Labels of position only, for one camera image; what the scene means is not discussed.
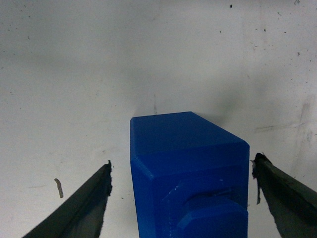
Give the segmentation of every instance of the blue plastic object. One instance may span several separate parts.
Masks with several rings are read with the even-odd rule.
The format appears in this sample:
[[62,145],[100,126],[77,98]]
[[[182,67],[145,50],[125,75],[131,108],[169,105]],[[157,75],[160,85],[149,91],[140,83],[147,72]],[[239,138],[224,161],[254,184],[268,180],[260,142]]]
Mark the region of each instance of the blue plastic object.
[[193,112],[135,117],[140,238],[246,238],[249,145]]

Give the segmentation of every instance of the blue block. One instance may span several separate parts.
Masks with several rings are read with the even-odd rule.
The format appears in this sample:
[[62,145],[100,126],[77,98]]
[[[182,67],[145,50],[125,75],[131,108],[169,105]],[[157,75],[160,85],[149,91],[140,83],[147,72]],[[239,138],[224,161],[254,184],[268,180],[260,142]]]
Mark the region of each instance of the blue block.
[[249,145],[193,112],[135,117],[140,238],[246,238]]

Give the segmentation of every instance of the white surface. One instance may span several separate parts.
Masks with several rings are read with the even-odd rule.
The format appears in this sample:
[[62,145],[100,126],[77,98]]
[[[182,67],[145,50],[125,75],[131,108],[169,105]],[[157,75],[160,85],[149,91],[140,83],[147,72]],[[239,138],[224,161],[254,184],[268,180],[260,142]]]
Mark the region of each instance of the white surface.
[[[316,22],[307,0],[2,0],[0,237],[111,160],[101,237],[137,238],[133,116],[196,112],[317,190]],[[279,237],[256,199],[250,175],[249,237]]]

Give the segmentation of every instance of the dirty white background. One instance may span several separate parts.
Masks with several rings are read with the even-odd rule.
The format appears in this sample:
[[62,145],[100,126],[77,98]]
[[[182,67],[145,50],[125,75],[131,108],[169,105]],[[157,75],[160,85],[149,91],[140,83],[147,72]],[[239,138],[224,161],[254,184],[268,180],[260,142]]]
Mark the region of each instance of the dirty white background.
[[[134,116],[193,111],[317,190],[316,92],[314,0],[2,0],[0,237],[111,160],[101,237],[137,238]],[[256,201],[250,176],[249,237],[278,238]]]

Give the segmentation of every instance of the small debris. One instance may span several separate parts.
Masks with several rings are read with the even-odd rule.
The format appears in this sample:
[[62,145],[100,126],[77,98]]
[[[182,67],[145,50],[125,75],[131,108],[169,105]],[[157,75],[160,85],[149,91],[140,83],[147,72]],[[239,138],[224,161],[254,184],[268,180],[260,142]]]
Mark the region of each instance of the small debris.
[[64,194],[63,194],[63,189],[61,188],[60,181],[57,178],[55,178],[54,181],[57,183],[57,189],[58,189],[58,192],[59,192],[59,197],[63,198]]

